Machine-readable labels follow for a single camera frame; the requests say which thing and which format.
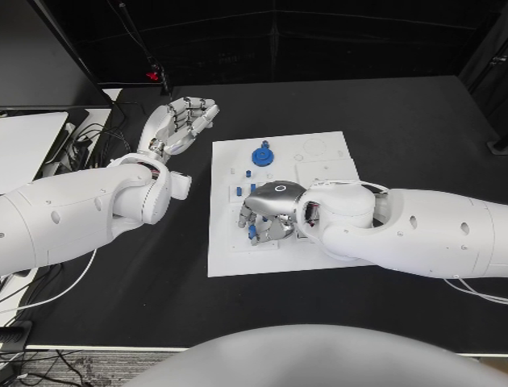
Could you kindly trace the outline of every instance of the floor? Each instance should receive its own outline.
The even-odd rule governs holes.
[[[75,369],[83,374],[83,380],[90,382],[94,387],[119,387],[125,385],[139,374],[142,374],[156,363],[172,357],[169,352],[100,352],[83,351],[65,358]],[[35,356],[37,359],[44,359],[57,356],[54,351],[41,352]],[[65,363],[57,359],[34,361],[24,365],[24,373],[47,373],[52,364],[54,368],[48,374],[49,377],[62,381],[81,383],[81,378],[74,371],[70,370]],[[26,383],[35,384],[39,381],[38,377],[28,377]],[[24,386],[18,381],[13,386]],[[60,386],[58,383],[42,381],[39,387]]]

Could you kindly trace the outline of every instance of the blue object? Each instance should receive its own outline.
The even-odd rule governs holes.
[[[257,236],[257,228],[256,225],[253,224],[250,226],[250,239],[253,239]]]
[[[272,165],[272,162],[275,161],[275,153],[273,150],[269,148],[267,140],[263,142],[262,148],[257,148],[254,150],[254,153],[252,155],[252,161],[259,167],[266,167],[267,165]]]

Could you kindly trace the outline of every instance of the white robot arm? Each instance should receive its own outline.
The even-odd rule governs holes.
[[[387,189],[360,181],[322,181],[305,190],[289,181],[246,199],[240,226],[253,244],[292,235],[295,225],[325,253],[436,278],[508,277],[508,206],[438,191]]]
[[[184,98],[156,109],[138,153],[91,169],[41,179],[0,197],[0,276],[57,264],[164,218],[188,197],[191,177],[165,166],[213,126],[214,100]]]

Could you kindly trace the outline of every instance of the silver robot hand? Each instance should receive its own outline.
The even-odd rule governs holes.
[[[289,238],[295,232],[296,204],[306,189],[292,181],[265,184],[246,198],[240,212],[239,227],[249,225],[252,244]],[[256,219],[263,216],[272,226],[257,232]]]

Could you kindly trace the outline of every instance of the black table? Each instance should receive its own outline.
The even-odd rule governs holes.
[[[185,202],[164,221],[99,250],[87,277],[58,301],[31,310],[32,345],[192,347],[259,327],[338,324],[433,343],[459,353],[508,354],[508,306],[458,292],[443,280],[380,267],[207,277],[213,142],[344,131],[361,178],[390,188],[436,189],[508,204],[508,156],[455,77],[210,85],[175,98],[214,98],[221,114],[194,147],[169,162],[189,174]],[[159,89],[126,89],[120,101],[148,113]],[[146,116],[126,105],[136,146]],[[113,148],[123,154],[123,145]],[[45,299],[65,289],[88,257],[65,264]],[[469,282],[508,297],[508,279]]]

